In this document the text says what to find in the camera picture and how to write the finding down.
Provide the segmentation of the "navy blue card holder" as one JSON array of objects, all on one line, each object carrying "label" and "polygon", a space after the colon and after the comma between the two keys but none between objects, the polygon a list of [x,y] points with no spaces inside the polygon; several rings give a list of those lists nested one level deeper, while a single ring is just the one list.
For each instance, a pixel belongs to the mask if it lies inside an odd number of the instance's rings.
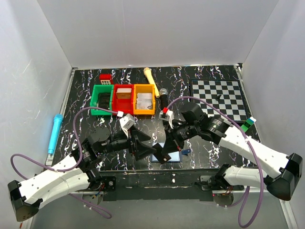
[{"label": "navy blue card holder", "polygon": [[[161,142],[159,144],[161,147],[164,146],[164,142]],[[169,156],[171,157],[171,159],[168,160],[167,163],[180,163],[180,162],[182,162],[182,155],[187,156],[189,153],[191,153],[191,149],[184,149],[181,152],[176,151],[176,152],[169,153]],[[159,162],[154,155],[150,156],[150,160],[153,163]]]}]

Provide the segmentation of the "black credit card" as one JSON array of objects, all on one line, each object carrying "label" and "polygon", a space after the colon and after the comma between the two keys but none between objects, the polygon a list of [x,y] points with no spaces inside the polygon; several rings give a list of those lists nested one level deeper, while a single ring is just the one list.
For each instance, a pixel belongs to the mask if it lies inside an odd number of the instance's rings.
[{"label": "black credit card", "polygon": [[157,143],[153,146],[153,148],[156,150],[156,152],[152,155],[152,162],[159,162],[160,164],[164,164],[166,162],[169,162],[171,160],[171,157],[168,154],[163,154],[163,147]]}]

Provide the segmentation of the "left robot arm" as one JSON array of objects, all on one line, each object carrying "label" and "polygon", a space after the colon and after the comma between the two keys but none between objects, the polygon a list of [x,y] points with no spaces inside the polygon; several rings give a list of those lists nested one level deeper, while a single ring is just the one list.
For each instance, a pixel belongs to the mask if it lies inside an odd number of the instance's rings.
[{"label": "left robot arm", "polygon": [[105,154],[127,149],[136,160],[156,153],[156,148],[144,144],[151,138],[131,127],[126,133],[111,135],[106,127],[96,128],[81,144],[50,170],[19,182],[8,184],[10,201],[18,222],[36,215],[48,203],[79,190],[110,190],[112,177],[102,177],[97,165]]}]

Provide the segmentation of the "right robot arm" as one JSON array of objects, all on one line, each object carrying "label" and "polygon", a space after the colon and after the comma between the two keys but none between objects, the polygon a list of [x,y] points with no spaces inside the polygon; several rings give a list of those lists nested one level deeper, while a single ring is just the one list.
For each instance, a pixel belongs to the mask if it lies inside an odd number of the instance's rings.
[{"label": "right robot arm", "polygon": [[181,150],[186,140],[195,136],[230,149],[252,161],[257,168],[223,165],[214,177],[207,180],[210,187],[262,187],[281,200],[291,200],[302,176],[303,158],[292,153],[277,152],[247,136],[238,125],[220,116],[208,116],[198,104],[187,103],[182,112],[184,121],[175,120],[173,112],[164,108],[166,140],[162,154]]}]

